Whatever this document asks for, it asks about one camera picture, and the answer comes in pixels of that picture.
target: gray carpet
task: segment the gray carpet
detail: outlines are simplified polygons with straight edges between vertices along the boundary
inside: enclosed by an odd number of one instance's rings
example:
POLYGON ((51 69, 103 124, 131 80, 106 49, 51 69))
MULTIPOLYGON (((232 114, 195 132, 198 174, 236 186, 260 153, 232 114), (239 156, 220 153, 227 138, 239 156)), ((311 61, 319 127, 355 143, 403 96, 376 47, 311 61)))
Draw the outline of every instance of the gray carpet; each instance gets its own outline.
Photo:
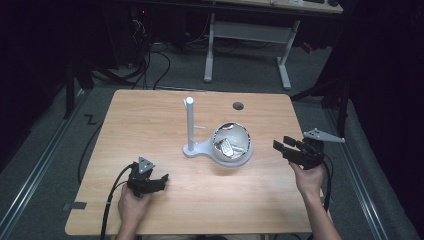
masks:
MULTIPOLYGON (((206 50, 201 48, 202 45, 195 45, 195 47, 199 49, 186 48, 182 51, 168 46, 162 52, 170 59, 171 67, 158 83, 157 89, 178 88, 294 95, 314 85, 331 53, 331 49, 323 49, 308 54, 300 48, 293 48, 287 61, 292 90, 285 91, 274 60, 279 55, 281 46, 258 43, 244 43, 237 48, 228 45, 218 46, 219 52, 231 51, 231 53, 215 54, 214 75, 211 83, 203 82, 206 50)), ((158 45, 154 49, 165 49, 165 46, 158 45)), ((151 54, 151 63, 146 74, 148 89, 152 88, 167 66, 168 61, 164 56, 157 53, 151 54)), ((122 68, 115 72, 125 75, 130 71, 132 70, 122 68)), ((145 88, 141 82, 137 89, 145 88)), ((128 88, 128 86, 96 81, 95 88, 79 98, 80 108, 75 112, 67 131, 57 145, 51 164, 36 187, 36 191, 19 220, 14 224, 9 239, 98 239, 93 236, 67 236, 64 228, 69 212, 64 211, 63 207, 75 199, 79 187, 78 163, 84 148, 103 121, 113 93, 120 88, 128 88)), ((331 119, 332 110, 323 110, 319 104, 319 98, 308 97, 294 102, 293 105, 302 131, 318 128, 335 134, 331 119)), ((64 113, 65 93, 62 90, 54 104, 33 126, 30 136, 20 151, 0 175, 1 216, 6 215, 20 188, 36 166, 49 140, 62 123, 64 113)), ((95 140, 96 138, 89 145, 83 159, 82 174, 89 161, 95 140)), ((346 123, 346 141, 348 152, 354 159, 370 198, 375 203, 387 238, 419 239, 369 148, 352 104, 349 105, 349 117, 346 123)), ((374 239, 348 172, 343 147, 336 143, 326 143, 325 152, 334 163, 330 211, 337 229, 344 239, 374 239)), ((299 236, 306 239, 309 235, 299 234, 299 236)), ((296 238, 289 234, 281 234, 278 235, 278 239, 296 238)))

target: dark background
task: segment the dark background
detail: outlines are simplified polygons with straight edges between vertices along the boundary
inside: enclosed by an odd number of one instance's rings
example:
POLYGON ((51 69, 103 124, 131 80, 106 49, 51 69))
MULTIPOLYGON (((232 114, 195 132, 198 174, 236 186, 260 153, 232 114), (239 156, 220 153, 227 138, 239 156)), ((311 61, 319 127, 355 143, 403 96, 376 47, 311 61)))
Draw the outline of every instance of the dark background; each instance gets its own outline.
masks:
MULTIPOLYGON (((133 27, 129 19, 133 16, 124 6, 57 1, 0 4, 3 169, 63 86, 71 57, 77 54, 104 68, 117 68, 136 63, 136 56, 129 35, 133 27)), ((420 224, 424 222, 424 164, 419 138, 424 80, 423 1, 360 0, 341 4, 344 16, 373 21, 340 24, 305 20, 295 45, 307 42, 314 48, 334 47, 317 85, 334 79, 349 82, 349 96, 371 148, 424 238, 420 224)), ((199 22, 204 23, 207 16, 169 9, 149 10, 149 14, 149 21, 156 24, 149 34, 180 48, 187 40, 185 32, 201 32, 204 25, 199 22)))

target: table leg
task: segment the table leg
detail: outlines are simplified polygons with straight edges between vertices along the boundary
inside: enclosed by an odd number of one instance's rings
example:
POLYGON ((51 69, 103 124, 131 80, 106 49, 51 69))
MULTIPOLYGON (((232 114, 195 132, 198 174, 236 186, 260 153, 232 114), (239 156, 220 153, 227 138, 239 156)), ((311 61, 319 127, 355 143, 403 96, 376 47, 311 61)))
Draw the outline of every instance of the table leg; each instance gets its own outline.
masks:
POLYGON ((289 39, 284 50, 282 57, 277 57, 278 69, 280 70, 281 81, 283 82, 283 88, 286 90, 291 89, 290 79, 287 75, 286 61, 289 56, 290 49, 293 45, 294 38, 296 37, 297 29, 299 28, 300 21, 296 20, 293 24, 293 27, 290 31, 289 39))
POLYGON ((205 78, 204 78, 205 82, 212 81, 215 13, 211 13, 211 23, 209 26, 210 26, 209 27, 209 48, 208 48, 208 55, 206 56, 205 78))

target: wooden table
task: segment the wooden table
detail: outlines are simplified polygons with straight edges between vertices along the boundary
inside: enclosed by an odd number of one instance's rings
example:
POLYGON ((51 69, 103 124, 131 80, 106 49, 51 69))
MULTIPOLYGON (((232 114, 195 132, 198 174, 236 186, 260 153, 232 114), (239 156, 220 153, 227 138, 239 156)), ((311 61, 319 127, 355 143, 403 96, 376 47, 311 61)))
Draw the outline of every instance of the wooden table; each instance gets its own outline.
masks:
MULTIPOLYGON (((287 95, 118 90, 75 199, 86 202, 86 208, 71 211, 66 232, 100 234, 113 182, 139 156, 156 165, 151 179, 170 176, 165 191, 154 194, 139 234, 310 232, 294 173, 272 147, 273 140, 286 135, 302 139, 287 95), (194 99, 195 125, 205 127, 195 130, 197 142, 226 122, 246 127, 254 149, 245 165, 229 169, 207 157, 183 154, 187 97, 194 99), (234 102, 244 109, 233 109, 234 102)), ((107 234, 118 232, 120 190, 112 200, 107 234)))

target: round base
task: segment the round base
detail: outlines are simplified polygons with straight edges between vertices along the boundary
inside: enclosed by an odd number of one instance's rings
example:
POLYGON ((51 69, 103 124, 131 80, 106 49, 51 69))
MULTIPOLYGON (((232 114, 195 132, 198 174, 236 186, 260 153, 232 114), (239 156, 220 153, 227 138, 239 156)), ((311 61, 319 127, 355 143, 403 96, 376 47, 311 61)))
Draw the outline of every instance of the round base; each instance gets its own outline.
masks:
POLYGON ((188 150, 188 144, 185 144, 183 147, 183 152, 189 158, 197 157, 199 155, 204 155, 211 158, 212 160, 214 160, 216 163, 218 163, 221 166, 231 168, 231 167, 240 167, 243 164, 245 164, 247 161, 249 161, 253 153, 253 146, 252 146, 252 143, 250 143, 249 150, 242 157, 240 157, 240 159, 234 162, 223 161, 219 159, 218 157, 216 157, 212 151, 211 142, 209 139, 202 143, 195 143, 193 151, 188 150))

